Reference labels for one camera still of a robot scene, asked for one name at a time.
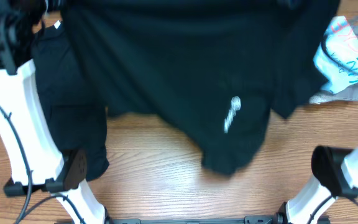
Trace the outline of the black polo shirt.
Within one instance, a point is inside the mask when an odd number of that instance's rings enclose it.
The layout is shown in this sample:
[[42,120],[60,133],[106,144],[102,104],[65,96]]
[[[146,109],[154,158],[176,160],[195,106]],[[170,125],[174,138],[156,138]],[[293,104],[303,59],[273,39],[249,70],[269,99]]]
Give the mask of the black polo shirt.
[[72,1],[83,75],[116,114],[157,114],[232,175],[326,83],[313,62],[339,1]]

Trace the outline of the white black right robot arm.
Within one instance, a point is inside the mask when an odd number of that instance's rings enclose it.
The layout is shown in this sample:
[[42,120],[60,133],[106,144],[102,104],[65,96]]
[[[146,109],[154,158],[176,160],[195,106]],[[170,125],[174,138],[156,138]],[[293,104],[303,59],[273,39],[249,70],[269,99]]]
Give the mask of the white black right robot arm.
[[318,223],[340,197],[358,206],[358,147],[317,146],[311,169],[309,181],[297,196],[282,204],[272,223]]

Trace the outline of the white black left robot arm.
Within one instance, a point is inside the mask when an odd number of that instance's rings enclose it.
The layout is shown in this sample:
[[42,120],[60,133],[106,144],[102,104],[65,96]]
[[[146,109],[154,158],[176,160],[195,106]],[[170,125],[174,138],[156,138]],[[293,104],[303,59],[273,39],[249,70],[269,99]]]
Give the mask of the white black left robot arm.
[[85,179],[85,152],[58,150],[36,89],[33,27],[66,6],[66,1],[0,1],[0,136],[11,164],[3,191],[30,199],[42,190],[63,205],[73,223],[110,223]]

